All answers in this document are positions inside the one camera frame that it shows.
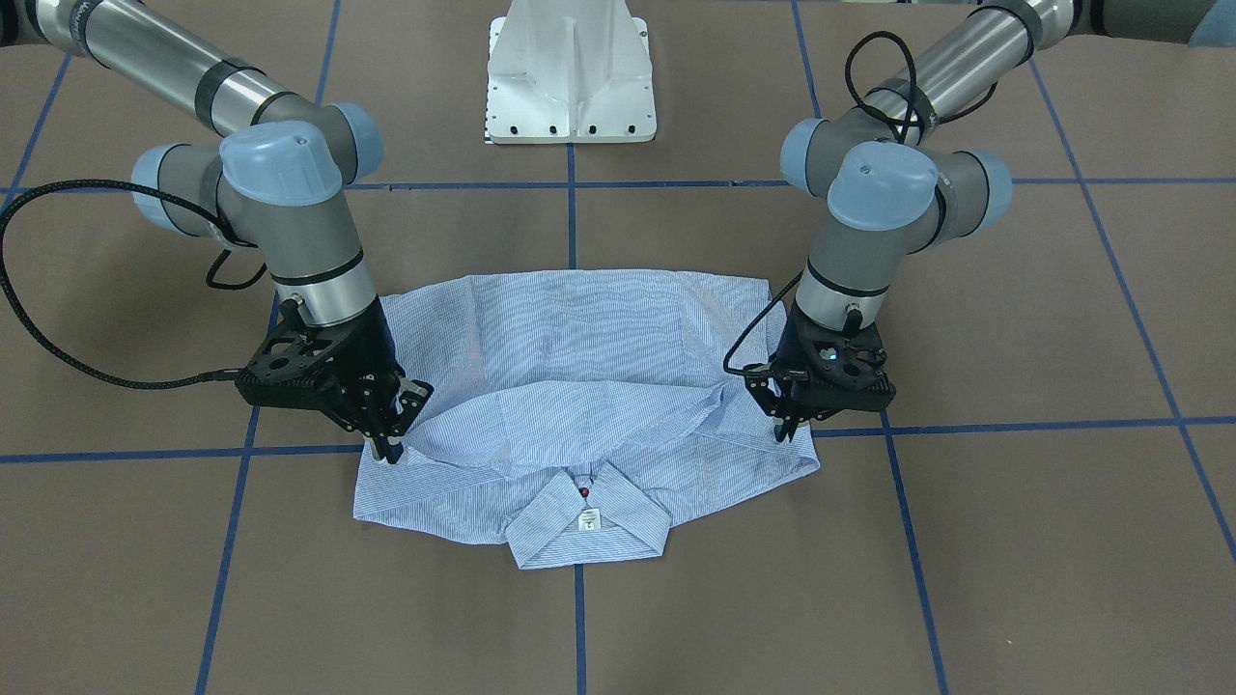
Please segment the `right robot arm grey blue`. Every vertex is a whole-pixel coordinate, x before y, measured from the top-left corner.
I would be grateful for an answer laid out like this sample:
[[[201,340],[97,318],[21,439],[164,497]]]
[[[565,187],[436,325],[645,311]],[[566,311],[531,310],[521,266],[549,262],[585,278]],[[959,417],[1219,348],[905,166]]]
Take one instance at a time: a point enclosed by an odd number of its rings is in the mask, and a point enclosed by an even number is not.
[[[229,382],[248,404],[319,412],[358,432],[375,458],[397,463],[433,394],[396,356],[344,188],[382,163],[379,129],[353,104],[318,105],[141,1],[5,1],[2,45],[52,45],[126,75],[220,137],[216,148],[173,143],[141,155],[129,181],[57,181],[4,207],[2,224],[40,197],[129,192],[142,215],[224,254],[252,249],[274,283],[279,320],[242,369],[177,381],[132,381],[57,348],[2,294],[28,335],[70,369],[129,390]]]

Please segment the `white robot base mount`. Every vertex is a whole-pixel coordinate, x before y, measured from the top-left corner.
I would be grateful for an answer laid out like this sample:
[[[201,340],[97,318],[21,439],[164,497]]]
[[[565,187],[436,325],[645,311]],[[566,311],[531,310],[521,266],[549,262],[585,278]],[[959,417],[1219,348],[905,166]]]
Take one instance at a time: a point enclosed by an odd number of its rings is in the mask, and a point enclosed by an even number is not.
[[[624,1],[514,1],[489,23],[485,139],[644,143],[658,136],[653,48]]]

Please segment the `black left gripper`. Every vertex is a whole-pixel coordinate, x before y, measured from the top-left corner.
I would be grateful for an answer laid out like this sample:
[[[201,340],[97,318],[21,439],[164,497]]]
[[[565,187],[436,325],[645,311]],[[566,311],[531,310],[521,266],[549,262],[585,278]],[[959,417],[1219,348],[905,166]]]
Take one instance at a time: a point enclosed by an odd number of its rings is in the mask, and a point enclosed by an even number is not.
[[[883,412],[895,399],[878,325],[861,326],[865,315],[857,307],[845,308],[842,318],[842,329],[834,330],[794,307],[770,361],[742,369],[747,393],[776,420],[777,443],[792,441],[808,420]]]

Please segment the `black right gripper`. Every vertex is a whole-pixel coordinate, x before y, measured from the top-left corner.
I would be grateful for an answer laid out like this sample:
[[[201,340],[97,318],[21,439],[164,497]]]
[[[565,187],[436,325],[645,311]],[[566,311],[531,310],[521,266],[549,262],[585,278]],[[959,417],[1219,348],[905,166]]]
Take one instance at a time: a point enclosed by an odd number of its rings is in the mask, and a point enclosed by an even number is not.
[[[352,320],[311,326],[300,305],[279,303],[281,320],[235,378],[250,404],[319,412],[341,430],[361,432],[375,460],[396,465],[433,396],[433,385],[407,378],[379,301]]]

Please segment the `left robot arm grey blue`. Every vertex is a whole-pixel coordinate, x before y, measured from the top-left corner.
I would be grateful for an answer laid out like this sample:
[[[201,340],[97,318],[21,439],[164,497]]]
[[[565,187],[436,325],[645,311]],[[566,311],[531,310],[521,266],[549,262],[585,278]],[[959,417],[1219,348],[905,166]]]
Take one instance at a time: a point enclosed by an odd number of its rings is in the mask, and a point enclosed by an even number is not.
[[[839,119],[795,124],[780,168],[789,184],[829,207],[803,270],[787,283],[792,304],[777,348],[738,369],[775,422],[775,439],[840,412],[883,412],[887,378],[878,313],[899,265],[954,237],[997,223],[1014,181],[997,155],[928,153],[941,125],[975,111],[997,80],[1070,36],[1093,35],[1231,47],[1231,1],[981,1],[943,40],[915,58],[900,36],[904,70],[870,92],[845,88],[853,106]]]

